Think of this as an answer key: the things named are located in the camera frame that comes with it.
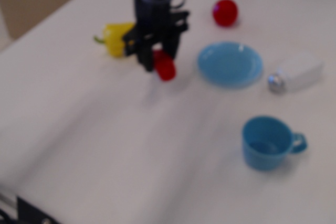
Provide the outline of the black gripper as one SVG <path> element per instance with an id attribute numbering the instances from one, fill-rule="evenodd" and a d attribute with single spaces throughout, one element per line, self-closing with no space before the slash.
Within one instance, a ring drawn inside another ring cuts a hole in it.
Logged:
<path id="1" fill-rule="evenodd" d="M 162 44 L 163 50 L 176 58 L 181 33 L 188 30 L 189 12 L 171 6 L 171 0 L 134 0 L 136 23 L 123 36 L 125 54 L 137 54 L 147 72 L 154 70 L 152 46 Z"/>

